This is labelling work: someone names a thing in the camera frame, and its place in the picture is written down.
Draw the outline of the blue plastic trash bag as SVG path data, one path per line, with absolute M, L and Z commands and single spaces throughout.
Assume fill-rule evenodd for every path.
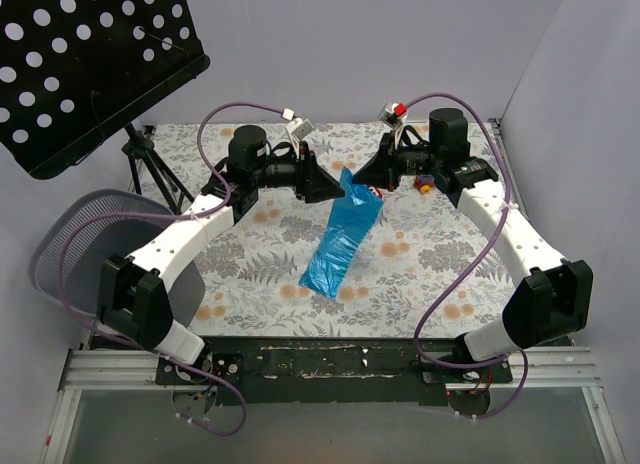
M 322 239 L 298 285 L 335 299 L 357 251 L 378 221 L 383 200 L 369 187 L 352 182 L 344 168 L 340 185 L 345 196 L 335 199 Z

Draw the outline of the colourful toy brick car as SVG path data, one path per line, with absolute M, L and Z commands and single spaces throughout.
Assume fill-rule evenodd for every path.
M 413 187 L 421 194 L 427 194 L 435 187 L 434 177 L 431 175 L 416 176 Z

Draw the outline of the grey mesh trash bin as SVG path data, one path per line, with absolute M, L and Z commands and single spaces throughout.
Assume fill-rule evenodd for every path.
M 33 287 L 60 304 L 57 276 L 61 275 L 77 317 L 94 323 L 103 262 L 113 254 L 125 257 L 151 242 L 170 224 L 155 216 L 170 213 L 151 199 L 121 190 L 98 190 L 81 197 L 34 251 L 29 263 Z

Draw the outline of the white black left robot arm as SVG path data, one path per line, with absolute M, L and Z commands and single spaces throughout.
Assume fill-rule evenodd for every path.
M 318 164 L 305 140 L 313 129 L 308 119 L 295 118 L 285 127 L 287 141 L 271 146 L 263 128 L 237 128 L 227 157 L 188 210 L 148 244 L 124 258 L 106 260 L 98 295 L 100 322 L 145 350 L 177 360 L 188 382 L 205 382 L 213 361 L 202 352 L 203 339 L 175 317 L 169 291 L 197 255 L 257 203 L 260 189 L 290 188 L 307 204 L 343 196 L 339 182 Z

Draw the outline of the red white toy brick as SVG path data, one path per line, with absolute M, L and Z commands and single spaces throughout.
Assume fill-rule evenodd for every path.
M 382 199 L 382 198 L 383 198 L 383 193 L 382 193 L 382 191 L 381 191 L 379 188 L 370 186 L 370 187 L 369 187 L 369 190 L 370 190 L 370 191 L 371 191 L 371 193 L 372 193 L 372 194 L 374 194 L 376 197 L 378 197 L 378 198 L 380 198 L 380 199 Z

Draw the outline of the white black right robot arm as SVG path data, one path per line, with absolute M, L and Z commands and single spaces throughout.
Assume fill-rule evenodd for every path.
M 458 336 L 445 361 L 464 381 L 475 381 L 489 362 L 585 328 L 593 272 L 550 246 L 506 197 L 506 184 L 484 159 L 471 153 L 462 111 L 440 108 L 429 115 L 429 138 L 411 143 L 407 108 L 386 105 L 390 126 L 376 154 L 355 174 L 357 184 L 394 190 L 403 176 L 433 176 L 436 188 L 487 238 L 515 286 L 500 318 Z

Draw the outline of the black perforated music stand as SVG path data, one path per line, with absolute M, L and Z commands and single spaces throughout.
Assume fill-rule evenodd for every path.
M 187 0 L 1 0 L 1 142 L 51 179 L 125 131 L 168 207 L 190 193 L 134 121 L 210 64 Z

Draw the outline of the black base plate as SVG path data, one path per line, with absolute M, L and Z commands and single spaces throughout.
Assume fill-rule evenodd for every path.
M 466 412 L 487 411 L 490 390 L 511 384 L 506 362 L 473 370 L 436 366 L 419 357 L 412 342 L 398 338 L 210 338 L 187 371 L 159 360 L 151 381 L 173 386 L 176 398 L 207 412 L 236 406 L 234 393 L 208 379 L 234 386 L 249 404 L 416 403 L 446 407 L 447 385 L 462 387 Z

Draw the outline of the aluminium frame rail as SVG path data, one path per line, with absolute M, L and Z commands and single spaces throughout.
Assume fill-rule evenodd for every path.
M 185 376 L 142 351 L 71 351 L 41 461 L 204 461 L 215 437 L 177 414 L 192 390 Z

